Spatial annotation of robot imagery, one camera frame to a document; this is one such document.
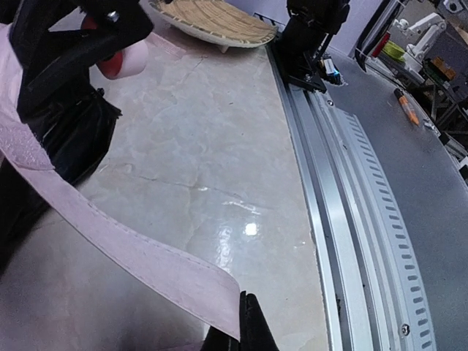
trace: orange marker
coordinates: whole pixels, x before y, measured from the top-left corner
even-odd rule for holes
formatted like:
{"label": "orange marker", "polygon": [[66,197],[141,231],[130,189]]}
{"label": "orange marker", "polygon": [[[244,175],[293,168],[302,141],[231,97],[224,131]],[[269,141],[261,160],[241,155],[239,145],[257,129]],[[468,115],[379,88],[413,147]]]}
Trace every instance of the orange marker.
{"label": "orange marker", "polygon": [[419,126],[419,119],[416,116],[416,112],[413,110],[411,104],[408,102],[407,97],[403,94],[403,91],[397,88],[393,93],[395,94],[396,98],[398,99],[401,105],[401,108],[406,113],[410,121]]}

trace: bamboo tray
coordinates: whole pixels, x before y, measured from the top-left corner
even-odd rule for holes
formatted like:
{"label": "bamboo tray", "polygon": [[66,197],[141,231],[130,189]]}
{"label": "bamboo tray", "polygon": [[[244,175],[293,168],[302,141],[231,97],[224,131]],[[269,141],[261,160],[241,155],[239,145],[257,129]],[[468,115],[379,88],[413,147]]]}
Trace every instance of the bamboo tray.
{"label": "bamboo tray", "polygon": [[193,37],[229,47],[256,48],[271,41],[277,27],[270,26],[223,0],[150,0],[164,20]]}

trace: black cable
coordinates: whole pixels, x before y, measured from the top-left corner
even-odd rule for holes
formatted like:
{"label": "black cable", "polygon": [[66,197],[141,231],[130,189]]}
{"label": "black cable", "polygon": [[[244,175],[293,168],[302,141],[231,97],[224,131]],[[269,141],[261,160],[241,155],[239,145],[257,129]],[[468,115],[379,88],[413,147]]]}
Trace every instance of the black cable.
{"label": "black cable", "polygon": [[307,63],[309,64],[310,66],[310,69],[315,72],[317,70],[317,62],[322,58],[323,56],[323,53],[325,52],[325,50],[327,49],[328,45],[330,44],[330,41],[331,41],[331,38],[333,37],[333,35],[329,34],[325,40],[323,41],[322,43],[322,46],[320,47],[320,49],[317,51],[317,53],[315,54],[315,56],[312,56],[310,52],[306,52],[306,60],[307,60]]}
{"label": "black cable", "polygon": [[401,4],[398,4],[397,7],[395,7],[395,10],[392,11],[392,13],[390,14],[390,17],[387,19],[387,21],[383,24],[382,28],[380,29],[379,33],[375,36],[374,40],[372,40],[364,50],[361,51],[361,55],[364,57],[364,61],[366,60],[367,56],[369,55],[369,53],[371,52],[371,50],[373,48],[375,48],[375,46],[377,44],[379,44],[380,40],[382,40],[383,36],[385,35],[385,33],[388,31],[388,29],[391,27],[392,23],[393,23],[393,20],[396,18],[396,16],[398,16],[398,14],[400,13],[400,10],[401,10]]}
{"label": "black cable", "polygon": [[367,23],[366,27],[364,27],[363,32],[361,33],[361,35],[358,38],[358,44],[356,45],[354,56],[356,58],[356,61],[357,61],[358,65],[359,65],[359,67],[364,72],[366,71],[366,65],[365,65],[366,57],[362,54],[362,48],[363,48],[364,40],[366,40],[367,36],[371,32],[371,30],[374,28],[377,21],[380,19],[380,16],[382,15],[382,13],[385,11],[385,9],[387,8],[387,6],[389,4],[390,4],[390,0],[384,0],[379,5],[379,7],[377,8],[377,10],[375,10],[375,12],[372,15],[371,19]]}

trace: crack in marble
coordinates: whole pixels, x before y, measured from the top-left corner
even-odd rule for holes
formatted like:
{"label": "crack in marble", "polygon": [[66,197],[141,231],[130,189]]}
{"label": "crack in marble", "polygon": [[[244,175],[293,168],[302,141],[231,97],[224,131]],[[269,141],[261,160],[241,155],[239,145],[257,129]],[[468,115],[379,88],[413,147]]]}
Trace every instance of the crack in marble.
{"label": "crack in marble", "polygon": [[198,61],[198,63],[191,69],[189,70],[185,76],[182,78],[182,81],[180,82],[180,84],[183,84],[187,81],[187,79],[189,79],[190,75],[197,69],[198,66],[201,65],[201,63],[203,62],[203,60],[205,60],[206,58],[208,58],[207,56],[202,56],[201,59]]}
{"label": "crack in marble", "polygon": [[[112,165],[105,165],[105,166],[103,166],[101,171],[106,170],[107,169],[106,166],[111,166],[112,167]],[[194,184],[190,185],[190,184],[178,183],[178,182],[174,182],[174,181],[167,181],[167,180],[164,180],[164,179],[161,179],[161,178],[151,178],[151,177],[146,177],[144,175],[141,176],[141,175],[132,174],[132,173],[122,173],[122,172],[119,172],[119,171],[117,171],[117,173],[122,174],[123,176],[129,176],[130,178],[139,178],[139,179],[143,179],[145,181],[156,181],[156,182],[159,182],[159,183],[162,183],[162,184],[180,186],[180,187],[186,188],[186,189],[188,189],[190,191],[196,190],[196,191],[199,191],[199,192],[206,192],[208,190],[212,190],[214,192],[219,192],[220,194],[226,195],[228,197],[233,197],[236,200],[240,201],[240,203],[242,203],[244,206],[252,206],[252,207],[255,207],[255,208],[265,209],[265,210],[269,210],[269,211],[275,211],[276,210],[276,208],[271,207],[271,206],[266,206],[266,205],[263,205],[263,204],[254,203],[252,201],[245,201],[245,199],[243,199],[242,196],[240,196],[239,194],[237,194],[235,192],[229,192],[227,190],[216,188],[214,186],[206,186],[206,185],[202,185],[202,184],[197,184],[198,183],[198,177],[195,180]]]}
{"label": "crack in marble", "polygon": [[223,205],[237,206],[237,207],[243,208],[244,210],[247,210],[247,211],[250,212],[251,214],[257,214],[257,215],[260,215],[260,214],[261,214],[260,212],[257,211],[256,206],[244,205],[244,202],[243,202],[243,201],[239,201],[239,202],[236,202],[236,201],[224,201],[222,204],[223,204]]}

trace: metal frame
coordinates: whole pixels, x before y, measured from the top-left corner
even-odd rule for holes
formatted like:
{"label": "metal frame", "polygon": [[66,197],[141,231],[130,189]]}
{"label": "metal frame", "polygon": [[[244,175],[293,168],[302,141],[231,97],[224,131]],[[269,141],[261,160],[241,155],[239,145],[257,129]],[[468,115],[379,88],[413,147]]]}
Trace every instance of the metal frame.
{"label": "metal frame", "polygon": [[330,349],[435,350],[412,244],[358,119],[328,94],[285,83],[268,54],[317,245]]}
{"label": "metal frame", "polygon": [[367,36],[366,40],[364,40],[363,49],[377,37],[377,35],[380,33],[382,27],[385,26],[385,23],[388,22],[388,18],[395,12],[395,9],[399,5],[403,5],[403,7],[399,10],[399,12],[401,13],[401,11],[403,11],[403,9],[406,6],[406,4],[408,3],[408,1],[409,0],[391,0],[389,2],[388,6],[385,8],[385,10],[380,15],[378,21],[375,23],[374,27],[369,32],[369,35]]}

